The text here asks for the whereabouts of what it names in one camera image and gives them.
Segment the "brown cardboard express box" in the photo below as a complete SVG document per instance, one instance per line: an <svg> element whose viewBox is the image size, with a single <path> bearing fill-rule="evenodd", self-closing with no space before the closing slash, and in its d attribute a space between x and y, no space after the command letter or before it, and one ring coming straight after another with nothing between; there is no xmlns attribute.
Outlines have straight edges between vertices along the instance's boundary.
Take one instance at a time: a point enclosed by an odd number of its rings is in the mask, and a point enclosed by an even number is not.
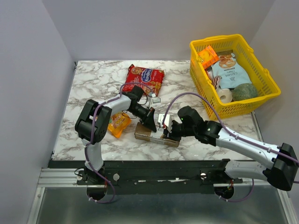
<svg viewBox="0 0 299 224"><path fill-rule="evenodd" d="M134 136L138 140L144 140L152 143L166 145L170 147L178 147L179 141L167 139L164 135L164 129L157 126L157 131L153 132L144 127L140 122L137 123Z"/></svg>

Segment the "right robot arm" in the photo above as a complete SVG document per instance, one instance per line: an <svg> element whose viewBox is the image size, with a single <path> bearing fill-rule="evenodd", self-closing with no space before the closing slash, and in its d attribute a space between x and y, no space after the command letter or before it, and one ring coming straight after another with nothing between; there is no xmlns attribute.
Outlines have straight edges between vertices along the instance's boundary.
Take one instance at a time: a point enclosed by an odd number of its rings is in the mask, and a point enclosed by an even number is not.
<svg viewBox="0 0 299 224"><path fill-rule="evenodd" d="M203 120L190 106L181 108L178 116L180 122L172 120L168 114L160 120L168 138L180 140L192 136L203 144L226 148L251 159L229 160L225 167L216 169L217 181L225 183L231 178L249 178L267 181L280 190L292 189L299 164L291 145L278 146L251 139L219 122Z"/></svg>

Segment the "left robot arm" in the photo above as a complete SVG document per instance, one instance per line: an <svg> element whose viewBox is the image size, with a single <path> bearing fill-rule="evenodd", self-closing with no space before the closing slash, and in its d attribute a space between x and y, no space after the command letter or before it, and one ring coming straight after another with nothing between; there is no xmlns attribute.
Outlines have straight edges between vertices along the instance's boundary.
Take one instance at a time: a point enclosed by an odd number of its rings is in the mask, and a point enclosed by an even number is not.
<svg viewBox="0 0 299 224"><path fill-rule="evenodd" d="M140 119L140 123L147 129L156 132L154 121L155 109L143 107L139 104L144 90L135 85L129 92L120 93L107 101L97 102L88 100L75 124L75 131L82 140L85 149L85 168L81 175L85 182L99 184L103 181L104 165L101 153L101 141L105 137L110 118L122 111L128 111Z"/></svg>

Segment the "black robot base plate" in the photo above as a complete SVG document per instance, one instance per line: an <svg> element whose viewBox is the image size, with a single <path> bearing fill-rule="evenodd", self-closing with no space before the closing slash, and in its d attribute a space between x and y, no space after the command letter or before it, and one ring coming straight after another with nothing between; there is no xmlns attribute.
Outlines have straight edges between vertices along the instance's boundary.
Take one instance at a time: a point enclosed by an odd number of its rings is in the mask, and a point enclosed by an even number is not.
<svg viewBox="0 0 299 224"><path fill-rule="evenodd" d="M256 161L105 161L94 173L84 161L54 161L49 168L73 168L77 185L87 195L107 199L113 195L214 194L232 196L233 183L243 178L266 180L265 167Z"/></svg>

